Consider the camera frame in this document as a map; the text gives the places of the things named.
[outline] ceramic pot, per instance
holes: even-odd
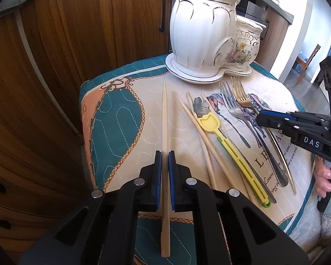
[[[240,0],[176,0],[170,42],[177,69],[194,77],[213,77],[230,52],[237,31]]]
[[[262,28],[253,21],[237,17],[237,35],[235,43],[225,58],[224,68],[241,71],[247,68],[256,58],[260,47]]]

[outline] saucer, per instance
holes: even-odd
[[[184,81],[187,81],[188,83],[192,83],[192,84],[213,84],[218,82],[219,80],[222,79],[224,72],[226,69],[219,69],[219,71],[217,72],[217,74],[215,74],[213,77],[210,78],[198,78],[198,77],[193,77],[190,76],[180,70],[178,70],[175,66],[174,66],[174,54],[169,54],[166,58],[165,58],[166,62],[166,67],[167,69],[176,77],[178,77],[179,79],[182,79]]]
[[[250,66],[247,66],[243,69],[243,71],[238,71],[238,70],[230,70],[230,69],[226,69],[223,68],[222,70],[224,70],[224,74],[227,76],[231,76],[231,77],[243,77],[243,76],[248,76],[251,74],[252,72],[252,68]]]

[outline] yellow chopstick helper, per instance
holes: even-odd
[[[270,207],[271,202],[264,188],[254,175],[251,167],[246,162],[245,158],[238,152],[237,148],[233,143],[225,136],[224,133],[220,130],[220,121],[218,117],[216,117],[212,112],[203,115],[202,117],[198,117],[197,121],[201,128],[209,133],[215,133],[217,135],[218,141],[228,152],[230,157],[235,161],[239,169],[244,174],[246,180],[249,182],[257,196],[259,197],[262,205],[264,207]]]

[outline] fork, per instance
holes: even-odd
[[[260,136],[260,134],[256,131],[254,126],[249,122],[246,117],[244,116],[243,112],[238,107],[237,102],[235,101],[235,98],[233,96],[233,93],[230,89],[229,84],[226,82],[225,84],[223,82],[219,82],[220,90],[222,94],[223,101],[226,105],[226,108],[228,109],[228,112],[235,118],[241,119],[246,126],[250,129],[252,134],[255,136],[256,140],[262,145],[264,148],[264,151],[269,159],[270,165],[273,169],[273,172],[277,178],[278,184],[282,187],[286,187],[288,185],[288,177],[284,174],[284,171],[280,169],[280,166],[278,165],[277,161],[269,151],[266,143]]]
[[[237,102],[242,107],[251,108],[255,112],[255,114],[258,115],[259,111],[253,106],[253,104],[251,103],[251,100],[249,100],[246,96],[246,93],[245,93],[243,84],[241,83],[240,77],[231,77],[231,81],[232,81],[233,94],[234,94]],[[279,145],[278,145],[271,129],[268,128],[268,127],[265,127],[265,130],[267,131],[268,135],[270,136],[270,138],[272,140],[272,143],[273,143],[274,147],[276,148],[277,153],[279,154],[279,156],[281,158],[284,169],[288,173],[288,178],[290,179],[290,184],[292,186],[293,192],[294,192],[294,194],[297,194],[297,190],[295,188],[293,177],[290,173],[290,169],[288,168],[288,164],[286,162],[286,159],[284,158],[282,150],[279,147]]]

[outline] teal pattern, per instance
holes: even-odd
[[[91,122],[92,170],[97,188],[103,189],[105,180],[136,138],[141,125],[140,105],[126,88],[110,91],[103,96]]]
[[[161,257],[161,229],[161,220],[139,218],[134,254],[148,265],[196,265],[194,226],[170,222],[169,258]]]
[[[168,71],[165,67],[166,56],[137,61],[85,82],[80,90],[80,104],[88,91],[110,79],[119,76],[137,79],[164,74]],[[251,66],[262,75],[277,80],[258,64],[252,63]],[[305,111],[297,99],[294,98],[294,101],[300,111]],[[138,134],[142,124],[142,110],[138,101],[127,88],[106,92],[97,108],[94,119],[91,121],[90,150],[96,185],[98,188],[103,189],[106,179],[110,176],[113,168],[119,163],[122,156],[125,155]],[[297,217],[287,231],[288,235],[299,221],[313,185],[314,179],[311,181]],[[290,220],[281,224],[282,230],[286,229]],[[171,222],[170,225],[171,257],[162,258],[160,255],[161,220],[138,219],[134,253],[142,263],[148,265],[196,264],[193,225],[182,222]]]
[[[117,68],[115,70],[111,70],[110,72],[106,72],[104,74],[99,75],[98,77],[95,77],[94,79],[85,81],[80,89],[80,106],[81,101],[85,94],[94,89],[96,86],[105,83],[106,81],[109,81],[110,79],[119,77],[121,75],[125,75],[128,73],[135,72],[137,70],[145,70],[149,68],[153,68],[156,66],[164,66],[163,69],[159,70],[159,74],[165,73],[167,70],[165,66],[165,60],[168,55],[154,57],[146,60],[141,60],[137,62],[133,62],[131,64],[127,64],[125,66],[122,66],[120,68]]]

